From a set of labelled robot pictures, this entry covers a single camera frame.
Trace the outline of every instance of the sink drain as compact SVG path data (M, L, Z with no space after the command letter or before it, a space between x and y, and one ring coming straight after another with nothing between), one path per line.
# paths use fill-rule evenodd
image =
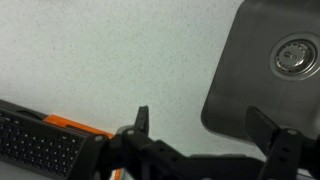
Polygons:
M317 52L320 38L309 33L299 33L280 40L270 54L273 74L287 81L303 80L320 68Z
M285 75L297 75L307 72L314 64L316 50L303 40L296 40L283 45L276 55L276 67Z

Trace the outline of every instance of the speckled countertop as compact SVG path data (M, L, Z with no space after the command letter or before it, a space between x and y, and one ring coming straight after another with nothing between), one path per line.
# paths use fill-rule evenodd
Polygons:
M151 138L186 155L261 157L200 121L241 2L0 1L0 99L113 133L149 105ZM0 174L44 179L4 163Z

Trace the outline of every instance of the orange object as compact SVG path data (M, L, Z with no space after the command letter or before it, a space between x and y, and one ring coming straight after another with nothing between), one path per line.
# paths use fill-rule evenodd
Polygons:
M56 115L48 116L44 120L44 122L47 122L47 123L50 123L50 124L53 124L53 125L56 125L56 126L59 126L62 128L65 128L66 126L70 125L70 126L73 126L73 127L76 127L76 128L79 128L79 129L82 129L82 130L85 130L85 131L88 131L88 132L91 132L94 134L104 134L109 138L112 138L114 136L113 134L110 134L110 133L101 131L99 129L95 129L95 128L83 125L83 124L80 124L80 123L77 123L77 122L71 121L69 119L56 116ZM114 180L120 180L120 179L121 179L121 170L118 169L118 170L116 170Z

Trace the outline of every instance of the stainless steel sink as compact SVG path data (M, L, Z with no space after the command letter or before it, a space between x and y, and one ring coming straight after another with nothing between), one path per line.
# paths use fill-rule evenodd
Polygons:
M202 112L204 126L249 140L248 106L282 127L320 134L320 2L246 0L240 6Z

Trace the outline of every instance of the black keyboard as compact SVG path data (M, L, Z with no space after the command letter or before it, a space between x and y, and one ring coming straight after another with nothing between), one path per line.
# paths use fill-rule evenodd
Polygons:
M0 160L66 179L87 135L0 109Z

